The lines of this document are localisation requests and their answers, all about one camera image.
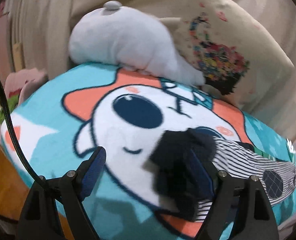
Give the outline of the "white plush toy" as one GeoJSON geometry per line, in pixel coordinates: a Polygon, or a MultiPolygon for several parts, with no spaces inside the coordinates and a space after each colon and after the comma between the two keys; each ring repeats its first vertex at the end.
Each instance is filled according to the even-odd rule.
{"type": "Polygon", "coordinates": [[[203,73],[179,55],[160,20],[118,1],[84,15],[73,28],[68,51],[76,64],[99,62],[185,85],[205,84],[203,73]]]}

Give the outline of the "cream floral pillow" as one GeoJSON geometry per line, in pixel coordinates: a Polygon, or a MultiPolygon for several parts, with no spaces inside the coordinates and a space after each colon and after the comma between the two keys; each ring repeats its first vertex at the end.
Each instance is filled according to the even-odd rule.
{"type": "Polygon", "coordinates": [[[232,0],[185,0],[172,35],[206,87],[247,112],[294,70],[273,36],[232,0]]]}

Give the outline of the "striped navy white pants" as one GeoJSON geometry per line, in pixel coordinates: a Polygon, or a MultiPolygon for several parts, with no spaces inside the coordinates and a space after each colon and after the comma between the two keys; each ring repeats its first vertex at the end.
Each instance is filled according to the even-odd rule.
{"type": "Polygon", "coordinates": [[[222,139],[189,128],[166,131],[150,155],[157,165],[155,189],[175,202],[176,214],[190,222],[207,216],[220,170],[235,178],[258,176],[271,205],[296,188],[296,165],[262,152],[253,145],[222,139]]]}

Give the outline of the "beige curtain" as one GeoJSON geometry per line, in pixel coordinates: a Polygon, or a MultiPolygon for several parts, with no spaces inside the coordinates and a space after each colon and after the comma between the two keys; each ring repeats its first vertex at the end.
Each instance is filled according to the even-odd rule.
{"type": "MultiPolygon", "coordinates": [[[[67,45],[70,30],[87,12],[110,0],[6,0],[11,41],[23,45],[27,68],[46,69],[51,78],[70,68],[67,45]]],[[[184,0],[117,0],[157,17],[178,17],[184,0]]],[[[294,64],[288,81],[270,92],[248,113],[296,138],[296,3],[293,0],[233,0],[259,21],[294,64]]]]}

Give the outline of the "teal star cartoon blanket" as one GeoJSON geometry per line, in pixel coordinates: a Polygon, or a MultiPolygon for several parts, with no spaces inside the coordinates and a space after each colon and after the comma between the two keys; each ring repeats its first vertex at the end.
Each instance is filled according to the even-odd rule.
{"type": "Polygon", "coordinates": [[[296,213],[296,151],[288,139],[201,90],[111,65],[82,64],[41,86],[11,114],[23,153],[37,174],[61,177],[101,146],[103,174],[83,203],[102,239],[193,239],[196,222],[176,215],[173,200],[153,188],[149,157],[165,131],[196,129],[252,144],[273,166],[257,169],[278,224],[296,213]]]}

